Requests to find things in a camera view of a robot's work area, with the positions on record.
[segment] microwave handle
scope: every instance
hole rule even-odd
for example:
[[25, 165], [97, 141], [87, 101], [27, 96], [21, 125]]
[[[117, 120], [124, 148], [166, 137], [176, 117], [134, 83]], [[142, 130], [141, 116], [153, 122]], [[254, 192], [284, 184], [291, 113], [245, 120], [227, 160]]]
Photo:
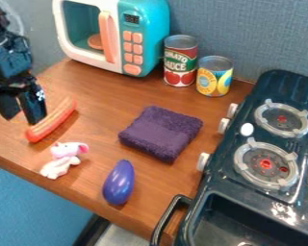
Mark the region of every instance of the microwave handle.
[[167, 207], [167, 210], [165, 211], [164, 215], [162, 215], [160, 221], [158, 222], [158, 224], [154, 229], [154, 232], [151, 235], [149, 246], [159, 246], [162, 233], [165, 227], [167, 226], [168, 221], [172, 217], [173, 213], [181, 206], [189, 207], [191, 202], [192, 199], [184, 195], [176, 195], [172, 199], [171, 203]]
[[109, 12], [99, 14], [99, 28], [106, 62], [115, 63], [116, 27]]

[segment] can label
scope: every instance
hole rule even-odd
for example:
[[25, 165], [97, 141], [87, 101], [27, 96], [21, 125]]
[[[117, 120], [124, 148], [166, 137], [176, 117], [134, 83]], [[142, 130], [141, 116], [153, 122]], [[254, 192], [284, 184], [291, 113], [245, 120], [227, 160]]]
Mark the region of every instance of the can label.
[[213, 72], [205, 68], [200, 68], [197, 72], [197, 91], [206, 96], [223, 96], [229, 90], [232, 75], [233, 69], [223, 72]]
[[196, 78], [197, 47], [189, 50], [166, 48], [165, 81], [171, 86], [189, 86]]
[[173, 72], [192, 71], [196, 66], [196, 58], [191, 59], [185, 54], [166, 49], [165, 66]]

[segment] toy stove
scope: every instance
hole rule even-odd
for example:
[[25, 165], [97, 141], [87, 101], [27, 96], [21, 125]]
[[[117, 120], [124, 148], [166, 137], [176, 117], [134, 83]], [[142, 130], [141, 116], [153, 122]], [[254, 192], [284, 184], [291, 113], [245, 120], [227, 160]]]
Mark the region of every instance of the toy stove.
[[174, 198], [151, 245], [182, 204], [189, 209], [174, 245], [308, 245], [308, 78], [265, 73], [218, 131], [215, 153], [199, 158], [196, 197]]

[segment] white toy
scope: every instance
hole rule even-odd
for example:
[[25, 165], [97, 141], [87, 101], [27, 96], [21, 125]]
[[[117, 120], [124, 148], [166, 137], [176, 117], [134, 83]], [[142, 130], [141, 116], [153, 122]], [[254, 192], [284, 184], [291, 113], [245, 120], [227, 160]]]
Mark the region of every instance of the white toy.
[[39, 173], [50, 180], [56, 180], [67, 173], [70, 165], [79, 165], [81, 163], [76, 156], [87, 153], [89, 146], [80, 142], [58, 142], [51, 147], [50, 151], [54, 160], [46, 163]]

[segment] purple towel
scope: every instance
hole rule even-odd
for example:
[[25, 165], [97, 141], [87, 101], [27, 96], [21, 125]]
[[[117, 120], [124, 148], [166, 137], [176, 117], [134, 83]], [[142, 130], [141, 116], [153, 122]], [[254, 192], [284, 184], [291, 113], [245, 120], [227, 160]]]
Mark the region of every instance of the purple towel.
[[203, 122], [197, 118], [148, 107], [118, 138], [164, 162], [172, 163], [196, 137]]

